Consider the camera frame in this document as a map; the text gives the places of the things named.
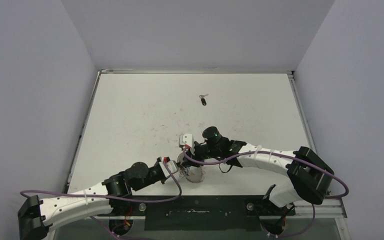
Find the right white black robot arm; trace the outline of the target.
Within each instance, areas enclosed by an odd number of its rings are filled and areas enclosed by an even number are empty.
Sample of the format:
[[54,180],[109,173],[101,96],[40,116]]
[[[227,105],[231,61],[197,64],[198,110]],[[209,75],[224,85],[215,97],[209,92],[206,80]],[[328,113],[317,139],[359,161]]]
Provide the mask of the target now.
[[265,194],[266,201],[278,208],[296,201],[321,205],[327,197],[334,171],[309,147],[298,150],[275,150],[222,136],[215,126],[206,128],[199,143],[192,134],[182,134],[179,165],[184,168],[225,163],[238,168],[255,168],[288,178],[273,184]]

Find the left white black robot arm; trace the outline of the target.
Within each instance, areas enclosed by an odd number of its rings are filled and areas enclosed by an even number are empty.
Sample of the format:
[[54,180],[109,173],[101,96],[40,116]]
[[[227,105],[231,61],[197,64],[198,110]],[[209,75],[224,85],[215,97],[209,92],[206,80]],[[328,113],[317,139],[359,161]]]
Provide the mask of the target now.
[[122,203],[148,203],[147,199],[133,197],[132,193],[157,182],[164,184],[175,179],[179,163],[169,157],[156,160],[153,166],[136,162],[128,169],[86,189],[74,193],[44,190],[22,190],[25,202],[17,212],[19,238],[42,240],[49,232],[69,223],[107,215]]

